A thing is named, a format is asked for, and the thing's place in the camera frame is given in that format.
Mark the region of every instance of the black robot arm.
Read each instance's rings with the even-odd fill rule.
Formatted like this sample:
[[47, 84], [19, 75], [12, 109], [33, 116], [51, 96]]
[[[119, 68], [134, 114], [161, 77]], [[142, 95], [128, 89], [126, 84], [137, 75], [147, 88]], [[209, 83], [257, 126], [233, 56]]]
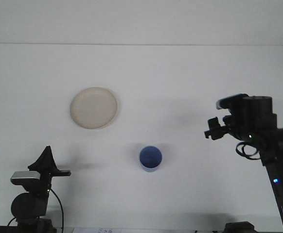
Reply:
[[208, 121], [210, 130], [205, 137], [213, 140], [229, 133], [241, 142], [237, 145], [238, 154], [255, 160], [247, 155], [245, 146], [256, 148], [263, 166], [266, 167], [274, 196], [283, 223], [283, 129], [277, 128], [277, 115], [272, 113], [271, 97], [249, 97], [239, 94], [217, 102], [217, 108], [229, 109], [231, 115], [225, 116], [224, 126], [218, 118]]

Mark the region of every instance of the blue cup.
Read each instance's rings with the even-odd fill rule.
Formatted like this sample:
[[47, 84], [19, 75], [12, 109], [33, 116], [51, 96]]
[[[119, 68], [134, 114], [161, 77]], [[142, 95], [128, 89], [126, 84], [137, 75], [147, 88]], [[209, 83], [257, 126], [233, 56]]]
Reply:
[[145, 147], [140, 152], [140, 163], [145, 171], [153, 172], [162, 161], [161, 151], [153, 146]]

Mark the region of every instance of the paper plate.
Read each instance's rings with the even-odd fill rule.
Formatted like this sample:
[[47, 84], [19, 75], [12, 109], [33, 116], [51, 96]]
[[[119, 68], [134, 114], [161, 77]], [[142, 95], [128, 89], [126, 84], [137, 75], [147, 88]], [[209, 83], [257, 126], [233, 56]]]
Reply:
[[117, 100], [109, 90], [91, 87], [74, 97], [70, 114], [79, 126], [97, 129], [107, 125], [116, 115], [117, 109]]

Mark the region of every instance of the white wall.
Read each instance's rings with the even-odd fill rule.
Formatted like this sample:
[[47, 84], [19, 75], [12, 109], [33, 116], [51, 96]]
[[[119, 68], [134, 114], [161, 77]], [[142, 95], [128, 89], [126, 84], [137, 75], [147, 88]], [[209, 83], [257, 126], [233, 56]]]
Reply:
[[[203, 133], [237, 93], [272, 96], [283, 127], [283, 46], [266, 45], [283, 45], [283, 1], [0, 1], [0, 225], [23, 192], [11, 175], [50, 145], [72, 171], [53, 179], [67, 227], [282, 231], [261, 163]], [[120, 106], [99, 130], [69, 113], [91, 86]], [[150, 144], [163, 154], [154, 173], [138, 162]], [[61, 224], [53, 196], [47, 217]]]
[[283, 0], [0, 0], [0, 42], [283, 45]]

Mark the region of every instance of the black cable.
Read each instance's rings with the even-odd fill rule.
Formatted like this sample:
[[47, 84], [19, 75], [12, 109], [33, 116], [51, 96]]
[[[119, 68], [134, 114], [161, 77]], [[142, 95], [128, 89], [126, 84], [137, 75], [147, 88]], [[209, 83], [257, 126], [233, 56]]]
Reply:
[[10, 226], [10, 224], [13, 222], [13, 220], [15, 220], [16, 217], [12, 218], [11, 221], [9, 221], [9, 223], [7, 224], [7, 226]]
[[56, 196], [56, 198], [57, 198], [57, 200], [59, 202], [59, 205], [60, 205], [60, 209], [62, 210], [62, 233], [63, 233], [64, 232], [64, 209], [63, 209], [62, 203], [60, 202], [60, 199], [59, 199], [58, 195], [56, 195], [56, 193], [52, 189], [50, 189], [50, 190]]
[[245, 157], [249, 160], [259, 160], [259, 159], [261, 159], [261, 158], [252, 158], [252, 156], [256, 155], [259, 152], [258, 149], [255, 148], [255, 147], [254, 148], [256, 149], [256, 151], [253, 154], [246, 154], [246, 152], [245, 152], [246, 146], [254, 147], [252, 144], [250, 144], [248, 142], [240, 142], [240, 143], [237, 144], [235, 151], [237, 152], [238, 155], [241, 155], [242, 157]]

